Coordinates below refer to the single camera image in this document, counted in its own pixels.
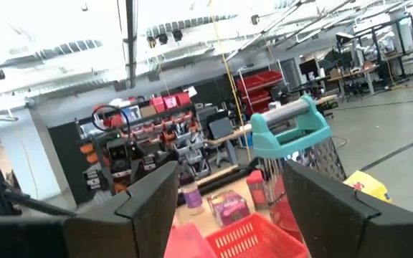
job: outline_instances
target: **teal handle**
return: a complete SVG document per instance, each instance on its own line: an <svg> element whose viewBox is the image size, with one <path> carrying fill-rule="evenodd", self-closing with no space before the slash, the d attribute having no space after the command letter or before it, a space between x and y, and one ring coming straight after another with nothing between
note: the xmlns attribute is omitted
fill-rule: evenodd
<svg viewBox="0 0 413 258"><path fill-rule="evenodd" d="M251 116L252 142L256 156L261 158L284 158L331 136L331 129L326 119L316 110L316 104L312 97L304 95L300 99L308 103L308 112L296 118L296 128L278 135L273 135L270 132L267 122L261 114L255 113ZM303 131L306 130L312 133L301 137Z"/></svg>

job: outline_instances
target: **ceiling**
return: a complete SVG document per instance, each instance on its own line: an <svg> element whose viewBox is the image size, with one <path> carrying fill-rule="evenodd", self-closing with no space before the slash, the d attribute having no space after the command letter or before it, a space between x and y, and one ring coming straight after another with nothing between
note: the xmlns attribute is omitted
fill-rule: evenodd
<svg viewBox="0 0 413 258"><path fill-rule="evenodd" d="M386 19L380 13L387 7L399 5L394 4L397 1L385 1L384 5L382 0L316 0L303 4L264 33L265 37L259 37L293 0L154 1L138 1L137 5L137 52L132 58L137 76L230 53L253 38L257 40L245 47L246 51L264 51L265 40L275 47L290 48L335 25L370 26ZM123 14L115 1L0 0L0 69L6 75L0 80L0 100L13 95L18 96L17 103L26 97L48 100L124 80L128 53L122 42L128 38L128 30ZM251 23L253 15L260 16L256 25ZM179 42L171 34L174 29L183 33ZM150 48L147 37L161 32L167 33L168 43Z"/></svg>

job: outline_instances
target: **purple package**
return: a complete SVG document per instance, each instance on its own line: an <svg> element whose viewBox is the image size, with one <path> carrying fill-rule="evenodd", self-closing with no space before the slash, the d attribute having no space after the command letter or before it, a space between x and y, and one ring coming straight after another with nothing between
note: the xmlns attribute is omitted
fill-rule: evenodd
<svg viewBox="0 0 413 258"><path fill-rule="evenodd" d="M247 200L232 190L210 196L207 201L221 226L227 226L250 215Z"/></svg>

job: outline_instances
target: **white pillar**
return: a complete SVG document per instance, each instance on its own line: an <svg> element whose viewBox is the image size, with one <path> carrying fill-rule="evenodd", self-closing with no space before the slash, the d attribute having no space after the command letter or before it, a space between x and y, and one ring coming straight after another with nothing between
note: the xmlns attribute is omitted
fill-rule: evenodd
<svg viewBox="0 0 413 258"><path fill-rule="evenodd" d="M36 110L13 113L16 122L0 121L0 139L20 188L45 200L69 189L47 126Z"/></svg>

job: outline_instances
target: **pink bin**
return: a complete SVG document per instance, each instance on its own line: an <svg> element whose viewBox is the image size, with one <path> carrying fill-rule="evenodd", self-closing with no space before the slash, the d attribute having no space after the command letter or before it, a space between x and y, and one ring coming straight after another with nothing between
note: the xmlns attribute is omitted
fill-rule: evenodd
<svg viewBox="0 0 413 258"><path fill-rule="evenodd" d="M171 229L164 258L217 258L194 224Z"/></svg>

